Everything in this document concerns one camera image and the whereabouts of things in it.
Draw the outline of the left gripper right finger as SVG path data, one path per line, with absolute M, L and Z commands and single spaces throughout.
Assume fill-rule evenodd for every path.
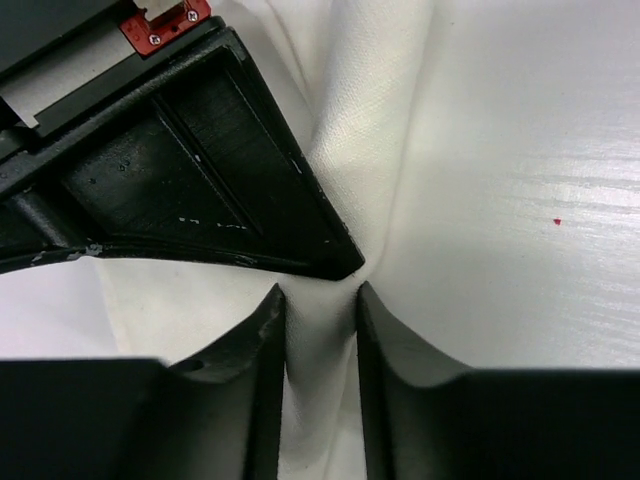
M 369 284 L 356 302 L 371 479 L 635 479 L 634 369 L 487 369 L 437 349 Z

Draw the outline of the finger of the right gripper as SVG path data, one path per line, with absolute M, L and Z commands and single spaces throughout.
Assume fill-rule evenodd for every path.
M 364 259 L 237 33 L 203 24 L 1 134 L 1 269 L 82 257 L 341 280 Z

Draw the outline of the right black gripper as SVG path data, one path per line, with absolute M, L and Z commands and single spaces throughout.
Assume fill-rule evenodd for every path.
M 127 95 L 224 28 L 206 1 L 4 1 L 1 161 L 46 143 Z

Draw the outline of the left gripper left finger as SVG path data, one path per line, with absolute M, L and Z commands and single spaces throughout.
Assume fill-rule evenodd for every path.
M 286 299 L 192 356 L 1 365 L 5 479 L 273 479 Z

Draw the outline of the white cloth napkin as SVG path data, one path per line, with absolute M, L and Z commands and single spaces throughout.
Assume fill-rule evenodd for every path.
M 278 477 L 362 479 L 354 302 L 384 251 L 409 144 L 425 138 L 428 64 L 482 1 L 216 1 L 266 71 L 366 262 L 337 283 L 229 267 L 85 258 L 1 279 L 6 360 L 177 360 L 287 296 Z

